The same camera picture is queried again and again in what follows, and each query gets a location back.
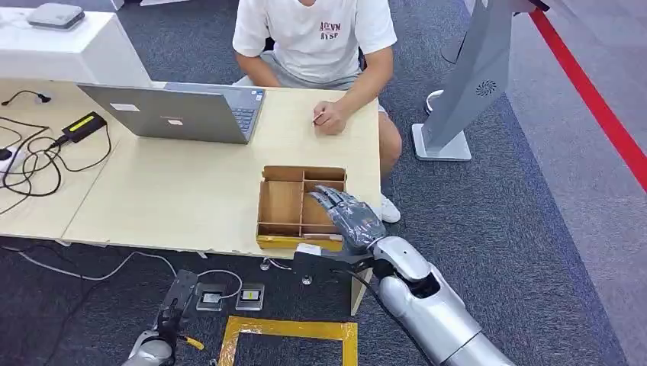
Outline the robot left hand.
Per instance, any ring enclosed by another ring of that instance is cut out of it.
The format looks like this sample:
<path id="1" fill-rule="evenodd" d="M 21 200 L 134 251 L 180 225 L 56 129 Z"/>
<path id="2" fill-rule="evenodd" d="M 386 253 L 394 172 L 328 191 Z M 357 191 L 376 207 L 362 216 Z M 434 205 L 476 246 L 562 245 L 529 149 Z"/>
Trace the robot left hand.
<path id="1" fill-rule="evenodd" d="M 160 310 L 157 317 L 156 331 L 158 332 L 158 337 L 170 345 L 172 356 L 175 355 L 178 341 L 187 343 L 199 351 L 205 349 L 202 342 L 182 334 L 182 314 L 183 309 L 178 305 L 177 299 L 174 299 L 170 305 Z"/>

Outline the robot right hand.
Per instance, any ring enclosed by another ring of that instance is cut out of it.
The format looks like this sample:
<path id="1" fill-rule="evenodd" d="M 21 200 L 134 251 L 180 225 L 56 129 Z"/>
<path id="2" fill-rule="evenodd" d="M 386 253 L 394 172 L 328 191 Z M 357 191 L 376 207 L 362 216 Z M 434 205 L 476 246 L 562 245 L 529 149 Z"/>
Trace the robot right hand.
<path id="1" fill-rule="evenodd" d="M 369 247 L 388 236 L 385 225 L 366 202 L 345 191 L 316 185 L 308 195 L 327 213 L 353 255 L 364 255 Z"/>

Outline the person's left hand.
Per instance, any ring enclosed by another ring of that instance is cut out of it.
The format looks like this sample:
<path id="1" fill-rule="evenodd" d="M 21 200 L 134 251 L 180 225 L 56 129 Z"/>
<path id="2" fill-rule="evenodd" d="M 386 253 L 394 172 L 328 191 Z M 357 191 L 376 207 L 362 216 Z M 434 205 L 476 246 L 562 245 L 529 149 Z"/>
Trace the person's left hand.
<path id="1" fill-rule="evenodd" d="M 337 102 L 321 101 L 314 108 L 313 124 L 320 135 L 339 135 L 345 130 L 348 119 L 349 112 Z"/>

